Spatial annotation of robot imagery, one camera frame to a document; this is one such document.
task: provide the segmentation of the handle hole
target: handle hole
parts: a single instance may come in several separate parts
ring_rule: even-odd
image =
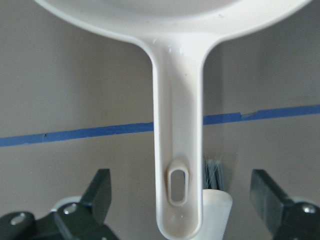
[[[175,170],[171,173],[171,200],[183,202],[186,195],[186,174],[182,170]]]

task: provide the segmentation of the brush bristles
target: brush bristles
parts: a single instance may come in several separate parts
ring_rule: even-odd
[[[222,173],[221,158],[202,159],[202,188],[217,189],[224,191],[224,180]]]

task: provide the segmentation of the blue tape strip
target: blue tape strip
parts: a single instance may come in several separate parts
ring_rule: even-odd
[[[320,104],[312,106],[285,107],[269,110],[259,110],[250,114],[226,113],[209,115],[203,118],[204,125],[226,124],[234,122],[254,121],[262,119],[285,118],[302,115],[320,114]],[[57,131],[42,134],[23,136],[10,136],[0,138],[0,147],[49,143],[71,139],[92,138],[117,134],[131,134],[151,132],[154,130],[154,123],[134,123],[115,126],[103,126],[84,128],[70,131]]]

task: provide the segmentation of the black mechanical part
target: black mechanical part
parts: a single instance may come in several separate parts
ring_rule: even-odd
[[[118,240],[104,225],[111,204],[109,169],[99,169],[80,202],[70,202],[35,220],[30,212],[0,218],[0,240]]]
[[[265,170],[252,171],[250,199],[274,240],[320,240],[320,208],[294,201]]]

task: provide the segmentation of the screw head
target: screw head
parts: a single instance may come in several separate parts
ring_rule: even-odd
[[[302,205],[302,210],[306,213],[306,214],[314,214],[317,209],[315,206],[311,205],[311,204],[304,204]]]
[[[20,223],[22,223],[26,218],[26,215],[22,212],[18,216],[15,216],[14,218],[11,219],[10,224],[15,226]]]
[[[64,210],[63,213],[68,215],[68,214],[72,214],[77,210],[77,204],[72,203],[71,205],[67,206]]]

